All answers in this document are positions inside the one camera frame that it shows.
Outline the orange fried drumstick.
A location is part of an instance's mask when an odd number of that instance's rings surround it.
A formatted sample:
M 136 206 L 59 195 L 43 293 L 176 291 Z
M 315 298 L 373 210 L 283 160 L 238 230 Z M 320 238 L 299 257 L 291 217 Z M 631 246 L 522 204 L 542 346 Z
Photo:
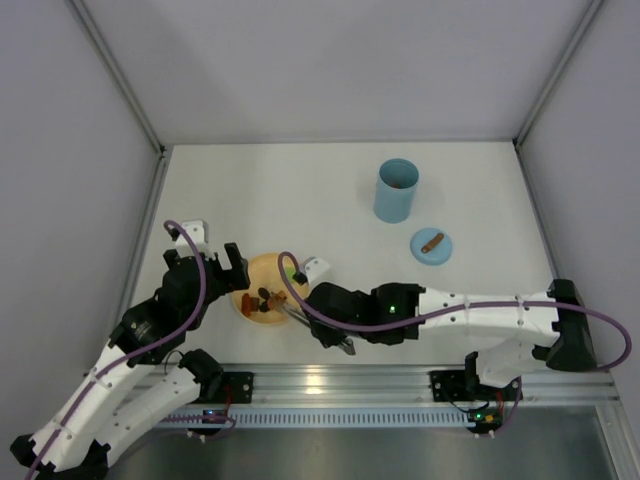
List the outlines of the orange fried drumstick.
M 268 300 L 269 307 L 272 310 L 281 308 L 287 302 L 287 295 L 284 292 L 278 292 L 271 295 Z

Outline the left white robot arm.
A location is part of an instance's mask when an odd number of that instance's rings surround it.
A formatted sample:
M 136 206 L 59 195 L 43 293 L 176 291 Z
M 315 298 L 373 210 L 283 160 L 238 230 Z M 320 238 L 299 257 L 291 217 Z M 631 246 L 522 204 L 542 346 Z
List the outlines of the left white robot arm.
M 248 262 L 234 243 L 217 256 L 168 250 L 168 270 L 154 295 L 125 312 L 102 353 L 65 406 L 44 427 L 17 437 L 10 451 L 30 479 L 102 479 L 143 435 L 175 410 L 215 400 L 222 366 L 202 349 L 184 353 L 155 386 L 127 402 L 151 374 L 199 327 L 207 307 L 249 287 Z

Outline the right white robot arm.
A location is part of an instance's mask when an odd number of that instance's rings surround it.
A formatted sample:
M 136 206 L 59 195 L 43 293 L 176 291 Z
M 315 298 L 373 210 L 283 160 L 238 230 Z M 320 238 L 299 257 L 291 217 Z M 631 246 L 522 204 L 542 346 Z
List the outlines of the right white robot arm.
M 489 297 L 388 283 L 370 293 L 318 284 L 303 313 L 312 335 L 326 348 L 353 337 L 400 345 L 437 334 L 486 337 L 497 345 L 465 356 L 468 391 L 504 388 L 542 368 L 584 373 L 596 369 L 591 333 L 575 284 L 555 279 L 532 295 Z

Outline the green round cookie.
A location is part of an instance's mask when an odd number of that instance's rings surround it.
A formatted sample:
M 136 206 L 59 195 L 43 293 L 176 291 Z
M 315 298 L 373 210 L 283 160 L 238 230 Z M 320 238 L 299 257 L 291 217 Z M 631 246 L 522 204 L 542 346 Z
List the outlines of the green round cookie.
M 286 267 L 285 273 L 290 281 L 294 281 L 298 271 L 294 267 Z

